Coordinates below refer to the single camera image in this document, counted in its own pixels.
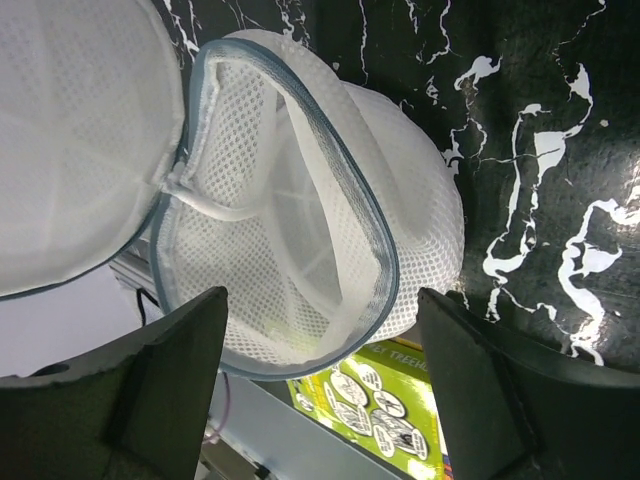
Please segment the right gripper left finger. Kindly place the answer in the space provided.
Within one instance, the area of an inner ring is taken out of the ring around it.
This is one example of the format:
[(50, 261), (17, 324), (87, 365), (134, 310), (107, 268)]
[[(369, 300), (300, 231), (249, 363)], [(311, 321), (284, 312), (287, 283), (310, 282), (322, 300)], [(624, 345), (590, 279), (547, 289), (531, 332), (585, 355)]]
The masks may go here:
[(2, 378), (2, 478), (194, 478), (227, 297), (211, 288), (88, 353)]

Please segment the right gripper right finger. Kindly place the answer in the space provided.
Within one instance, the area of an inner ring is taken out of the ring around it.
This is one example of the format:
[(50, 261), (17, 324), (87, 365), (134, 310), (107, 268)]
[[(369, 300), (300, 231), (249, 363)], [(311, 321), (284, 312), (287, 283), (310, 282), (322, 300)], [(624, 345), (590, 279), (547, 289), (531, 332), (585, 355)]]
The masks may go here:
[(455, 478), (638, 478), (638, 374), (566, 356), (432, 289), (418, 304)]

